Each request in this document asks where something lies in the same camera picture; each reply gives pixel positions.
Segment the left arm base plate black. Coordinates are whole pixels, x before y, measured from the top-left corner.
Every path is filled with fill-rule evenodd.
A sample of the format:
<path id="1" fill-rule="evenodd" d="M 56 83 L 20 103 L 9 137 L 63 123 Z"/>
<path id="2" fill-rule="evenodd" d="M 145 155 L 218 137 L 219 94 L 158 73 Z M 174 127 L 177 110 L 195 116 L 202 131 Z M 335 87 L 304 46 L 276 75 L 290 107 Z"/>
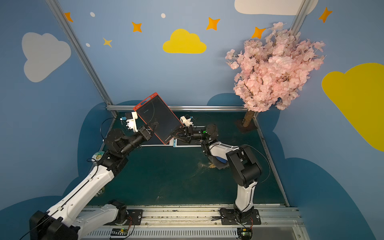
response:
<path id="1" fill-rule="evenodd" d="M 140 225 L 143 217 L 143 210 L 123 209 L 119 211 L 116 218 L 116 225 Z"/>

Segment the red framed drawing tablet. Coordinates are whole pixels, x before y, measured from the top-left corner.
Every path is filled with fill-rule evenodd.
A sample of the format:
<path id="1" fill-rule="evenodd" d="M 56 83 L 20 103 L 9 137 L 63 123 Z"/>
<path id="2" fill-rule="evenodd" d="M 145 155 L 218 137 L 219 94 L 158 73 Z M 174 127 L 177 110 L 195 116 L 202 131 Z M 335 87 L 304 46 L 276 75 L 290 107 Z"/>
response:
<path id="1" fill-rule="evenodd" d="M 174 131 L 184 126 L 158 93 L 141 101 L 133 110 L 164 145 L 173 138 Z"/>

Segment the white framed drawing tablet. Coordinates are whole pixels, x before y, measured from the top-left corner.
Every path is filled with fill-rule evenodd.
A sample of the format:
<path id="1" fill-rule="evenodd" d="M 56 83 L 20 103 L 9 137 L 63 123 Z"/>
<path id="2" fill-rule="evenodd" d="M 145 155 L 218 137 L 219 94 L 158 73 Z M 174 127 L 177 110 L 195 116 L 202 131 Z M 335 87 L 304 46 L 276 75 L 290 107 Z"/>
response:
<path id="1" fill-rule="evenodd" d="M 170 141 L 167 144 L 152 144 L 152 143 L 143 143 L 141 144 L 142 147 L 173 147 L 174 142 Z"/>

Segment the grey blue wiping cloth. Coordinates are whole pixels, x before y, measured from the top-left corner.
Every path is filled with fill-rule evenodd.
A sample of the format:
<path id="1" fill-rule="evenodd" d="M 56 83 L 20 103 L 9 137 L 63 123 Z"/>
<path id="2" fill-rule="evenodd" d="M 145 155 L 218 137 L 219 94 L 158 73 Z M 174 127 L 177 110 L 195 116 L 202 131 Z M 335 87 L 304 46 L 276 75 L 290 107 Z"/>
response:
<path id="1" fill-rule="evenodd" d="M 208 159 L 211 161 L 214 167 L 219 170 L 225 169 L 229 166 L 228 161 L 223 158 L 216 157 L 216 156 L 208 156 Z"/>

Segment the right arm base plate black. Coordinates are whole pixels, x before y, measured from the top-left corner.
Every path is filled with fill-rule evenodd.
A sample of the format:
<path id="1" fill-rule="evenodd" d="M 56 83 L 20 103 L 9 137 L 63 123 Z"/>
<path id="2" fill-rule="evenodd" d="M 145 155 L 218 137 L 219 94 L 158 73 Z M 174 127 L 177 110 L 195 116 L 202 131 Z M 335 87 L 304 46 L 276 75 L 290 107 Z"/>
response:
<path id="1" fill-rule="evenodd" d="M 246 212 L 221 208 L 219 210 L 222 225 L 261 225 L 261 216 L 257 209 L 251 208 Z"/>

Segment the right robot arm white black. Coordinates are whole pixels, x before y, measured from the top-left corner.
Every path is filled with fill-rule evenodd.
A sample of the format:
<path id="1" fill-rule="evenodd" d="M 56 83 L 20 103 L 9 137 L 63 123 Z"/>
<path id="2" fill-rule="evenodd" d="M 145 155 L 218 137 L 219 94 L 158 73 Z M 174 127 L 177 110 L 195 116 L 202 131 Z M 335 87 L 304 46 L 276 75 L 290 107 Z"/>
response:
<path id="1" fill-rule="evenodd" d="M 254 209 L 254 192 L 262 175 L 262 167 L 250 146 L 226 145 L 218 141 L 218 136 L 216 125 L 208 125 L 204 129 L 184 126 L 172 133 L 172 137 L 188 144 L 198 141 L 203 153 L 217 169 L 230 168 L 238 185 L 235 212 L 240 217 L 249 215 Z"/>

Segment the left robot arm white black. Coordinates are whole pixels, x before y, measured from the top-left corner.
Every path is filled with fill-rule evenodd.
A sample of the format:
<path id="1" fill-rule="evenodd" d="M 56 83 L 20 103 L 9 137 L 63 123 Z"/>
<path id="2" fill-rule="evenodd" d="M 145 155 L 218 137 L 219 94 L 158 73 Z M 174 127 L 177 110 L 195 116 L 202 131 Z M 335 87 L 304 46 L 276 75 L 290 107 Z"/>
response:
<path id="1" fill-rule="evenodd" d="M 35 212 L 29 221 L 32 240 L 80 240 L 106 223 L 121 220 L 124 204 L 107 204 L 101 210 L 79 217 L 84 207 L 125 167 L 127 156 L 154 135 L 155 127 L 143 125 L 131 136 L 113 129 L 104 139 L 106 151 L 91 172 L 62 200 L 46 212 Z"/>

